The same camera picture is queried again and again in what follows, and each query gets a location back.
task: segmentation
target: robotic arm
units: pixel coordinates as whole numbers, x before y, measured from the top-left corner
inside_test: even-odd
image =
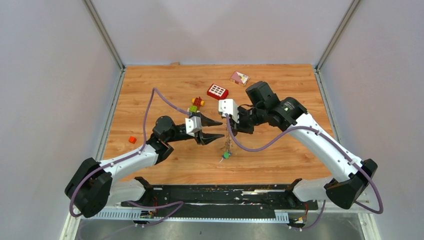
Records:
[[[337,206],[349,209],[369,183],[353,164],[357,164],[370,178],[377,170],[377,164],[372,159],[362,160],[347,151],[317,124],[302,104],[292,97],[279,100],[266,82],[251,85],[246,93],[252,103],[249,109],[238,106],[233,99],[220,100],[218,103],[221,116],[230,118],[233,135],[238,132],[253,134],[255,126],[268,123],[282,132],[288,131],[317,156],[332,174],[316,180],[296,179],[288,188],[288,202],[296,207],[309,200],[331,200]]]
[[[169,116],[157,119],[153,133],[141,147],[112,159],[95,161],[88,158],[82,162],[75,175],[65,188],[65,194],[71,199],[76,187],[93,171],[120,159],[117,164],[111,164],[96,172],[84,182],[76,193],[75,206],[86,218],[100,212],[106,205],[124,201],[151,199],[153,187],[142,177],[130,181],[119,182],[123,177],[135,171],[161,163],[173,152],[170,142],[194,139],[199,145],[206,145],[224,137],[223,134],[203,133],[202,127],[218,126],[222,122],[205,117],[200,112],[190,112],[184,124],[176,125]]]

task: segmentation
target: wooden tabletop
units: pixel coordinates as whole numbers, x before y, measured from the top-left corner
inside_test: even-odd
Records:
[[[250,76],[246,87],[230,81],[234,71]],[[117,157],[143,143],[143,117],[153,87],[174,105],[188,109],[191,100],[201,97],[200,111],[207,117],[225,122],[218,114],[218,101],[206,92],[211,84],[229,90],[227,98],[238,105],[250,104],[246,88],[258,81],[267,82],[280,100],[293,97],[303,104],[315,120],[330,134],[332,130],[313,69],[308,64],[258,65],[161,65],[129,66],[117,102],[104,159]],[[183,124],[185,115],[173,110],[156,94],[147,116],[149,138],[155,121],[170,116],[175,124]],[[204,127],[205,133],[225,134],[225,124]],[[246,147],[259,148],[281,131],[267,124],[256,126],[253,135],[239,133],[237,139]],[[136,144],[128,141],[137,138]],[[174,152],[158,165],[138,170],[124,178],[144,177],[151,184],[274,184],[291,183],[294,179],[317,179],[330,175],[325,166],[301,143],[287,135],[260,152],[246,152],[236,145],[233,155],[222,162],[221,149],[225,137],[208,145],[195,140],[171,142]]]

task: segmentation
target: gray wall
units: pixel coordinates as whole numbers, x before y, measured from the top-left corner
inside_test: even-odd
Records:
[[[378,163],[384,240],[422,239],[424,2],[363,0],[322,72],[341,141]]]
[[[0,3],[1,239],[58,239],[119,77],[81,0]]]
[[[93,0],[125,64],[316,64],[351,0]]]

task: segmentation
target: wood grain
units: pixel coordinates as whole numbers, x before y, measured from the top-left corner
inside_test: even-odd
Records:
[[[207,117],[222,121],[218,101],[206,95],[212,83],[229,90],[228,98],[237,104],[250,104],[246,87],[229,81],[234,71],[251,77],[247,86],[266,81],[280,99],[294,97],[332,134],[321,94],[308,64],[264,65],[161,65],[129,66],[123,80],[113,118],[104,159],[131,151],[143,143],[143,117],[153,87],[174,105],[188,109],[191,100],[201,97],[205,105],[200,111]],[[176,124],[185,116],[153,98],[146,121],[147,138],[157,118],[170,116]],[[225,133],[225,125],[206,127],[206,133]],[[240,133],[237,139],[246,147],[262,147],[280,133],[267,124],[255,127],[253,135]],[[128,138],[134,136],[137,143]],[[291,183],[296,178],[317,179],[330,175],[325,166],[301,143],[287,135],[261,152],[246,152],[232,147],[233,155],[220,163],[225,138],[209,145],[197,145],[194,140],[172,142],[175,149],[158,165],[141,169],[124,180],[142,176],[151,184],[265,184]]]

